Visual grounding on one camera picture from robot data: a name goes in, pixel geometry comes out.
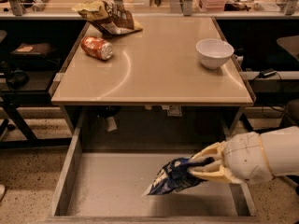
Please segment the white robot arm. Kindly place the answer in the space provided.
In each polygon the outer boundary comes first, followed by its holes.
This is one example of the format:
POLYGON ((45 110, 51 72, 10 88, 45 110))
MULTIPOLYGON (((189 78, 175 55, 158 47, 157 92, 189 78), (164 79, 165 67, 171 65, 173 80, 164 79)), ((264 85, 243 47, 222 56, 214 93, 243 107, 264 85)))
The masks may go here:
POLYGON ((206 158, 214 161, 190 167, 188 172, 208 181, 250 185, 277 176, 299 175, 299 127, 237 134, 204 148, 189 162, 196 164, 206 158))

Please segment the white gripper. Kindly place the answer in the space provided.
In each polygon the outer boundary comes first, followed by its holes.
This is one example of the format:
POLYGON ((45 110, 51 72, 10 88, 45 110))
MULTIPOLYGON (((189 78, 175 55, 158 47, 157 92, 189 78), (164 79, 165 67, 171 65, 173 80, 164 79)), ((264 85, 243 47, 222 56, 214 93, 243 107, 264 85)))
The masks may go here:
POLYGON ((237 134, 227 142, 205 147, 190 158, 190 163, 196 166, 220 164, 217 171, 201 171, 200 167, 188 169, 191 175, 207 181, 253 185, 273 179, 262 138, 255 132, 237 134))

